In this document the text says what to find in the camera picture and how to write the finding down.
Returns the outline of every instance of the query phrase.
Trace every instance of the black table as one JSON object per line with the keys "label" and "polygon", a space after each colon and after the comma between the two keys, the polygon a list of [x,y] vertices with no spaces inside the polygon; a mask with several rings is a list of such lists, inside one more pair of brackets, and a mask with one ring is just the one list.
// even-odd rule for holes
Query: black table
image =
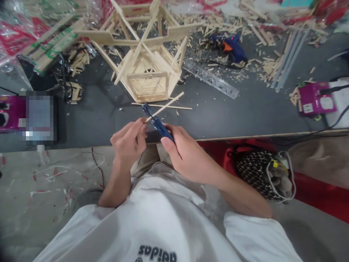
{"label": "black table", "polygon": [[[249,59],[258,58],[255,52],[256,41],[256,38],[244,37],[243,47]],[[327,42],[319,48],[303,46],[289,74],[286,87],[278,94],[267,88],[264,82],[257,80],[255,73],[251,73],[248,79],[241,82],[223,76],[226,81],[240,89],[235,100],[191,76],[184,85],[177,86],[171,96],[184,91],[179,103],[175,102],[173,105],[192,107],[193,110],[178,110],[180,115],[177,115],[175,109],[168,108],[159,114],[159,118],[163,122],[183,126],[197,140],[286,136],[322,130],[327,127],[326,122],[316,122],[300,115],[298,108],[289,101],[288,95],[299,82],[310,77],[314,81],[329,81],[348,75],[346,61],[337,58],[327,62],[329,57],[348,48],[348,44],[349,35],[337,33],[330,35]],[[272,55],[275,48],[261,49],[265,50],[264,56],[267,56]],[[281,53],[283,44],[277,44],[277,50]],[[309,75],[314,66],[314,73]],[[131,105],[134,101],[122,84],[115,86],[110,81],[111,74],[109,65],[98,55],[78,75],[77,82],[84,88],[82,100],[78,105],[60,104],[60,141],[57,145],[47,146],[47,149],[108,146],[113,133],[128,122],[145,117],[140,106]],[[3,81],[3,87],[14,86],[12,81],[6,81]],[[159,140],[158,133],[154,131],[147,141],[153,143]],[[35,147],[26,146],[17,134],[0,135],[0,152],[34,149]]]}

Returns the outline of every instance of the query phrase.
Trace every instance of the khaki pants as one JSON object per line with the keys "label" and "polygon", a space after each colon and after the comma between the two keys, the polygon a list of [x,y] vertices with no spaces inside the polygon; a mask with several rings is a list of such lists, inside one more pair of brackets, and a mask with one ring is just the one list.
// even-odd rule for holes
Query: khaki pants
{"label": "khaki pants", "polygon": [[140,178],[149,171],[154,163],[159,161],[173,168],[170,155],[166,152],[162,144],[147,145],[140,158],[131,167],[131,177]]}

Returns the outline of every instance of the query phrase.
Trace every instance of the pixelated screen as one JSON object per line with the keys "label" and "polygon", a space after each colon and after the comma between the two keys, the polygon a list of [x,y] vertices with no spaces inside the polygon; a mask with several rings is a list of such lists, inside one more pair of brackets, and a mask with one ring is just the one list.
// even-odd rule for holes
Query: pixelated screen
{"label": "pixelated screen", "polygon": [[45,92],[26,95],[26,123],[22,135],[28,145],[57,142],[57,101]]}

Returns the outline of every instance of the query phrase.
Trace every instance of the plastic ruler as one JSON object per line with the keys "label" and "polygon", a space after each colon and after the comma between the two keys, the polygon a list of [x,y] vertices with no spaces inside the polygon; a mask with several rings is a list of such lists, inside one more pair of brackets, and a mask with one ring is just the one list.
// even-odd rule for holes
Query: plastic ruler
{"label": "plastic ruler", "polygon": [[228,84],[223,79],[215,76],[214,74],[207,71],[202,66],[198,65],[197,63],[186,60],[184,62],[183,68],[193,74],[196,78],[199,78],[201,81],[209,84],[210,86],[214,87],[215,89],[221,91],[225,95],[231,97],[232,99],[237,98],[239,94],[239,90],[233,87],[232,85]]}

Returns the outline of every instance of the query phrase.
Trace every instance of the white shirt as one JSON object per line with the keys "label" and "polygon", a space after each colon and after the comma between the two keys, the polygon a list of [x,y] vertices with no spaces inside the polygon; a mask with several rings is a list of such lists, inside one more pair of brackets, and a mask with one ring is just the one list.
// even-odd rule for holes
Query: white shirt
{"label": "white shirt", "polygon": [[276,220],[227,212],[219,231],[210,191],[156,163],[117,209],[80,208],[34,262],[301,261]]}

